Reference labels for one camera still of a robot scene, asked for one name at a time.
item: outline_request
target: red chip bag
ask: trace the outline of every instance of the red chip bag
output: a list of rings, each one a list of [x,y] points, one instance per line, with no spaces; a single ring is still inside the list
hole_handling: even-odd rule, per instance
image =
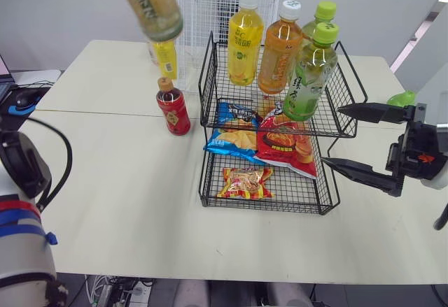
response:
[[[257,131],[258,153],[255,157],[275,166],[288,167],[308,178],[317,176],[314,153],[309,136],[301,134],[279,133],[289,129],[306,129],[305,122],[295,122],[283,114],[277,106],[268,113]],[[267,132],[263,129],[280,129],[279,132]]]
[[[225,186],[218,197],[264,199],[274,195],[265,188],[265,181],[272,175],[272,168],[223,169]]]

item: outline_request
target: blue chip bag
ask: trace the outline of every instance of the blue chip bag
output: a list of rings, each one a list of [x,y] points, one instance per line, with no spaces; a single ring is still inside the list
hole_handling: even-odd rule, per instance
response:
[[[204,149],[220,155],[233,155],[264,164],[256,159],[258,128],[256,113],[238,104],[220,102],[218,105],[218,127],[236,127],[238,129],[214,129]]]

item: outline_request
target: yellow bottle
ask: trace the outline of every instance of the yellow bottle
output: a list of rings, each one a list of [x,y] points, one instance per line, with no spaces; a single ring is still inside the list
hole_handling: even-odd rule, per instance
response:
[[[162,76],[176,80],[177,78],[177,63],[176,63],[176,48],[174,47],[174,40],[166,41],[164,43],[153,43],[155,55],[157,57]]]
[[[239,0],[239,7],[229,21],[229,78],[235,85],[250,85],[256,76],[264,26],[256,12],[258,0]]]

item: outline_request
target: red can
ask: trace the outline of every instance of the red can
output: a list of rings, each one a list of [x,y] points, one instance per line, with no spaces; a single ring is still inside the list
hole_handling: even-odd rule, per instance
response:
[[[177,136],[186,134],[190,130],[190,119],[182,91],[173,86],[171,78],[159,78],[157,83],[160,91],[156,99],[167,121],[168,130]]]

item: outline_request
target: computer mouse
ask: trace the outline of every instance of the computer mouse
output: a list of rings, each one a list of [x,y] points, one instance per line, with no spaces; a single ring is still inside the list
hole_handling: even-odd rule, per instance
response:
[[[33,106],[41,98],[41,93],[36,90],[23,89],[23,92],[19,92],[15,97],[15,106],[17,110],[24,110]]]

